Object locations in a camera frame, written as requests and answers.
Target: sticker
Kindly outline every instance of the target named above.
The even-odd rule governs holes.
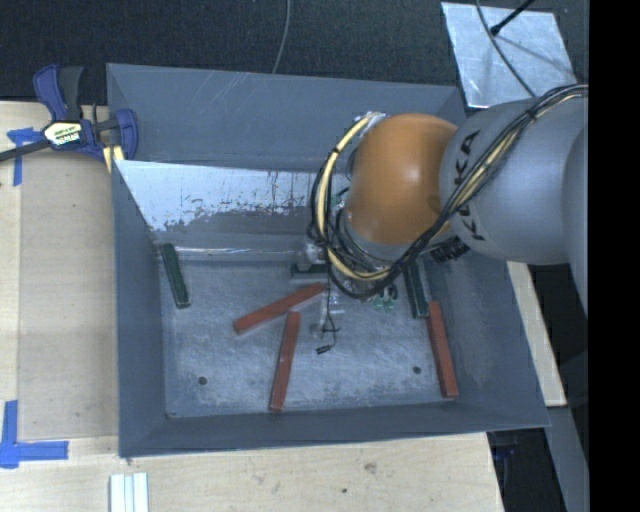
[[[44,136],[54,149],[68,149],[84,143],[80,123],[53,123],[44,130]]]

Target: clamp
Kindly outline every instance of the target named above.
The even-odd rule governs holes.
[[[82,118],[78,105],[78,85],[84,68],[80,66],[61,67],[50,64],[38,71],[33,77],[33,86],[38,97],[51,114],[51,122],[40,134],[43,139],[18,146],[0,153],[0,162],[45,148],[54,151],[72,151],[90,156],[102,163],[105,160],[105,144],[99,133],[114,128],[120,129],[120,146],[126,159],[134,157],[138,148],[138,125],[131,109],[120,109],[115,119],[93,122]]]

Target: wooden table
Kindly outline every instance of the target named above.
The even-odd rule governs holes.
[[[100,109],[100,116],[105,115],[105,109]],[[0,102],[0,150],[12,147],[5,137],[8,129],[26,126],[39,129],[47,121],[48,113],[39,104]],[[89,159],[34,155],[29,160],[25,158],[25,180],[29,179],[30,169],[36,166],[56,167],[50,169],[54,173],[60,172],[65,165],[71,165],[64,163],[71,161],[73,165],[80,162],[106,174],[98,162]],[[2,401],[18,397],[19,377],[21,382],[29,377],[20,375],[18,368],[21,188],[12,186],[12,176],[13,162],[0,164],[0,406],[4,405]],[[545,401],[549,406],[565,405],[566,399],[527,268],[510,263],[509,270]],[[112,288],[107,288],[107,292],[112,294]],[[81,290],[73,287],[65,293],[77,294],[78,301],[86,303],[96,299],[83,297]],[[65,328],[73,330],[72,325]],[[74,375],[81,373],[82,381],[75,385],[73,375],[67,374],[62,383],[46,382],[51,375],[47,374],[47,369],[52,364],[61,363],[42,361],[44,382],[38,383],[41,389],[55,389],[55,386],[62,385],[76,389],[73,397],[56,397],[61,402],[60,407],[48,405],[53,398],[47,397],[44,391],[42,396],[34,398],[32,403],[46,410],[49,417],[64,414],[56,411],[65,411],[65,400],[75,400],[74,404],[89,403],[98,400],[96,397],[103,393],[97,388],[104,383],[90,378],[91,365],[99,363],[91,354],[74,350],[74,343],[81,343],[80,339],[69,343],[58,351],[59,356],[66,358],[65,365],[77,368]],[[74,353],[81,355],[74,359],[71,357]],[[37,365],[25,365],[20,371],[35,367]],[[32,377],[37,382],[41,375],[38,373]],[[104,400],[109,400],[108,393]],[[67,419],[64,416],[52,418],[59,424],[64,424]],[[94,421],[90,430],[109,432],[113,426],[108,424],[108,418],[105,421]],[[0,510],[108,510],[109,476],[136,472],[148,473],[150,510],[153,512],[504,510],[484,434],[147,457],[128,461],[117,455],[116,435],[80,436],[71,439],[67,461],[23,463],[17,470],[0,470]]]

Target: gray box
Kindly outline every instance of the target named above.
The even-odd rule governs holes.
[[[122,456],[548,424],[507,268],[477,254],[425,262],[458,379],[453,402],[439,396],[402,280],[392,313],[332,290],[342,330],[320,356],[325,298],[302,311],[281,414],[267,403],[283,320],[231,330],[295,290],[287,271],[309,220],[305,183],[353,118],[413,111],[460,124],[457,89],[125,65],[108,67],[108,87],[110,109],[133,109],[141,136],[136,161],[112,174]],[[267,185],[273,198],[299,197],[259,202]],[[165,241],[178,247],[189,308],[173,304],[157,250]]]

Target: cable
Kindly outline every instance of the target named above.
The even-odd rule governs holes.
[[[447,199],[436,222],[420,235],[400,258],[382,269],[371,262],[366,252],[359,248],[353,240],[342,236],[340,233],[341,212],[336,217],[335,225],[331,223],[329,218],[331,198],[327,196],[327,191],[330,188],[336,160],[355,134],[367,126],[371,118],[377,114],[369,113],[357,120],[329,154],[325,165],[317,174],[311,190],[312,224],[307,229],[307,233],[311,235],[315,229],[315,236],[312,239],[316,241],[316,244],[326,249],[326,260],[331,280],[341,292],[356,299],[372,297],[390,286],[418,256],[439,246],[439,244],[429,246],[429,243],[443,230],[448,220],[499,173],[502,169],[501,163],[515,147],[528,126],[551,109],[573,98],[586,96],[587,92],[588,85],[571,85],[552,89],[511,121],[471,166],[462,182]],[[336,275],[334,268],[342,274],[342,279]]]
[[[500,23],[496,23],[493,27],[491,27],[491,35],[497,36],[504,27],[506,27],[509,23],[511,23],[515,18],[520,16],[522,11],[524,11],[527,7],[529,7],[535,1],[536,0],[527,0],[518,8],[513,10],[511,14],[509,14],[509,16],[503,19]]]
[[[336,346],[336,343],[338,343],[338,336],[337,333],[340,331],[340,329],[342,329],[342,327],[338,327],[336,328],[336,324],[333,322],[333,317],[331,316],[331,277],[329,275],[329,273],[327,273],[327,318],[325,319],[324,325],[322,326],[322,332],[323,334],[325,332],[330,332],[333,335],[333,343],[329,344],[329,345],[323,345],[322,347],[318,347],[316,349],[316,354],[320,355],[320,354],[324,354],[325,352],[328,352],[329,350],[331,350],[333,347]],[[331,327],[327,327],[327,322],[329,322],[331,324]]]
[[[487,20],[484,18],[484,14],[482,13],[482,9],[480,8],[480,1],[479,0],[475,0],[475,2],[476,2],[476,11],[478,11],[478,16],[480,16],[480,22],[482,23],[482,27],[484,28],[484,31],[487,33],[487,36],[489,37],[489,40],[491,41],[491,44],[493,45],[493,47],[498,52],[498,55],[500,55],[500,58],[505,63],[505,65],[509,68],[509,71],[511,71],[511,74],[514,76],[514,78],[518,82],[520,82],[520,85],[522,85],[522,87],[524,87],[525,91],[527,91],[529,93],[529,96],[531,96],[532,98],[537,97],[537,94],[535,92],[533,92],[531,87],[529,87],[527,85],[527,83],[524,81],[524,79],[520,76],[520,74],[511,65],[511,62],[509,62],[509,60],[507,59],[505,54],[502,53],[502,50],[498,46],[498,43],[496,43],[496,41],[495,41],[495,37],[491,33],[491,29],[489,28],[489,25],[487,24]]]
[[[273,64],[271,74],[275,74],[278,66],[280,65],[280,59],[282,58],[282,52],[284,52],[284,43],[287,41],[287,35],[289,35],[289,22],[291,21],[291,2],[293,0],[287,0],[287,14],[284,22],[284,31],[282,32],[282,40],[280,41],[280,49],[278,50],[278,56],[276,62]]]

